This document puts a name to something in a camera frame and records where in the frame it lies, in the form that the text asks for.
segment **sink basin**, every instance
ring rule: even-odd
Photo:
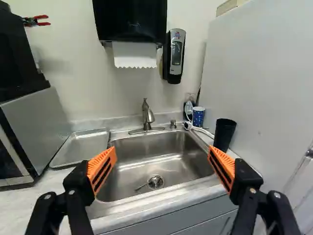
[[[183,128],[126,137],[113,133],[109,146],[115,146],[117,163],[97,200],[113,202],[211,176],[214,171],[200,141]],[[156,175],[162,178],[157,189],[144,185]]]

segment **cabinet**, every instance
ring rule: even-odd
[[[186,235],[194,233],[194,230],[199,234],[206,231],[207,235],[211,230],[209,234],[225,235],[235,217],[236,208],[228,195],[224,195],[102,235]]]
[[[171,235],[227,235],[236,214],[237,210],[234,210]]]

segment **red clip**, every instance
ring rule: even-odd
[[[47,15],[39,15],[39,16],[34,16],[34,17],[24,17],[23,23],[25,27],[33,27],[33,26],[46,26],[46,25],[51,25],[49,22],[38,22],[40,19],[48,19],[49,16]]]

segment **blue cup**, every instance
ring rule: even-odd
[[[205,108],[201,106],[193,107],[192,113],[192,124],[196,127],[203,127]]]

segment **orange gripper pad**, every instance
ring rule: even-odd
[[[228,193],[235,179],[235,160],[229,155],[210,145],[208,160]]]
[[[99,192],[116,161],[117,157],[114,146],[89,160],[87,176],[90,180],[94,195]]]

